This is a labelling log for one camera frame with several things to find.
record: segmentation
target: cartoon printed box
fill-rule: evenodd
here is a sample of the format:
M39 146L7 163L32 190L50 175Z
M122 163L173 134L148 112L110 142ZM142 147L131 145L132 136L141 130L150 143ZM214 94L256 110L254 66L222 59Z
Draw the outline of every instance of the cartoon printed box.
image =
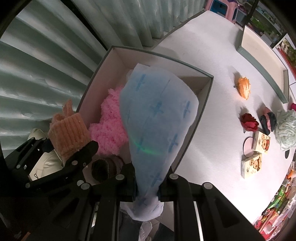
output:
M248 178L261 170L262 154L255 153L242 161L242 177Z
M183 80L195 93L199 106L194 123L190 126L185 140L172 164L173 171L179 165L195 133L209 97L213 76L177 59L163 54L145 51L132 47L112 46L94 72L84 95L81 98L77 112L88 128L91 123L98 123L101 118L101 103L108 96L108 89L125 85L127 74L138 64L157 66L166 69ZM120 156L130 162L129 148L123 146Z
M267 154L270 145L270 137L260 131L255 132L252 150Z

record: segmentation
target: pink fuzzy yarn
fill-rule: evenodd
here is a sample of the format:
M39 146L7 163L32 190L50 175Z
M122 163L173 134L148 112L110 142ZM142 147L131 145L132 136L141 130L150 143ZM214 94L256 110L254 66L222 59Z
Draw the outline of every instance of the pink fuzzy yarn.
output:
M119 111L119 94L123 86L109 89L109 95L101 104L100 123L89 126L91 139L99 144L97 154L118 155L122 145L128 142Z

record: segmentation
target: white tabletop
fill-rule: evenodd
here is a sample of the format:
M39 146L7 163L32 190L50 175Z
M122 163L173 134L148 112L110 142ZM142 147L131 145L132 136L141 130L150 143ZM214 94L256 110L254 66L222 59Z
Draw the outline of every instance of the white tabletop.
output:
M276 114L281 108L286 110L287 104L281 103L266 79L236 51L239 31L230 21L206 11L170 34L153 51L214 76L201 121L176 173L189 182L211 182L253 223L283 182L295 149L285 159L271 133L262 169L248 179L241 177L243 143L253 132L243 132L240 114L251 113L259 121L265 106ZM239 74L250 80L247 101L233 87Z

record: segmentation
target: white cloth with blue crosses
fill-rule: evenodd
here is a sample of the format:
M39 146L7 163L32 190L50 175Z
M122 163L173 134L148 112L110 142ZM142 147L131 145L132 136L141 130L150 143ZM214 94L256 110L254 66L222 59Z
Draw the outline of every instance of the white cloth with blue crosses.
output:
M173 73L137 64L119 102L138 186L136 200L121 208L148 221L163 211L157 191L196 118L198 99Z

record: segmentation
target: pink stool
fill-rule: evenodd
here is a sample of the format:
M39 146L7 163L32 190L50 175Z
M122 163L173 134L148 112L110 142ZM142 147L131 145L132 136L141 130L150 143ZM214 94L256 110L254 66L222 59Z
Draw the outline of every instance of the pink stool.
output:
M205 7L206 10L217 13L232 23L236 21L237 8L238 4L236 0L208 0Z

